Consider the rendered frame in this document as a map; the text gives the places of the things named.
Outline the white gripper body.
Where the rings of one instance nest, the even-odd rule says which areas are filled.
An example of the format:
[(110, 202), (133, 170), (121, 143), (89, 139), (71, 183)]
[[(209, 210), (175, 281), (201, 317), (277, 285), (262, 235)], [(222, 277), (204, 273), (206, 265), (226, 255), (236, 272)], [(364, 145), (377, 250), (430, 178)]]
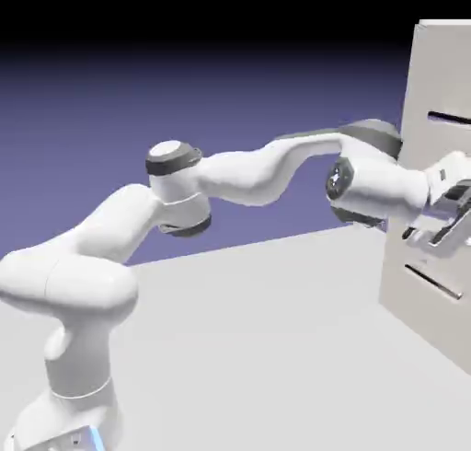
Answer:
[(455, 214), (421, 214), (404, 230), (402, 240), (434, 258), (451, 258), (460, 249), (471, 248), (471, 206)]

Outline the beige drawer front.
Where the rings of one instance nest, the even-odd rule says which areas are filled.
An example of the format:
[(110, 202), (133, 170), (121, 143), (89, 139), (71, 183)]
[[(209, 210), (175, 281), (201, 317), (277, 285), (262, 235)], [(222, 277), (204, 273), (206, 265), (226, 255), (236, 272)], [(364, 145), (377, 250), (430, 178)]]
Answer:
[(430, 110), (471, 118), (471, 21), (422, 19), (414, 29), (399, 164), (415, 204), (427, 200), (426, 168), (456, 150), (471, 156), (471, 125), (431, 121)]
[[(471, 162), (455, 173), (439, 167), (438, 192), (427, 212), (455, 214), (471, 206)], [(410, 248), (402, 233), (413, 223), (389, 223), (380, 288), (380, 303), (431, 346), (471, 375), (471, 248), (437, 259)], [(414, 264), (444, 283), (461, 289), (456, 301), (404, 268)]]

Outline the beige painted cabinet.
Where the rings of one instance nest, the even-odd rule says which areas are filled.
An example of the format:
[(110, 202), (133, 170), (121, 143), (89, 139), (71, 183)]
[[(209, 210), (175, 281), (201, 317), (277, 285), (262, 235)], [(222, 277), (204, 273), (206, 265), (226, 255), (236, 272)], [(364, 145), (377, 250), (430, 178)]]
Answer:
[(430, 169), (430, 208), (391, 220), (380, 301), (471, 375), (471, 20), (415, 27), (403, 108), (405, 168)]

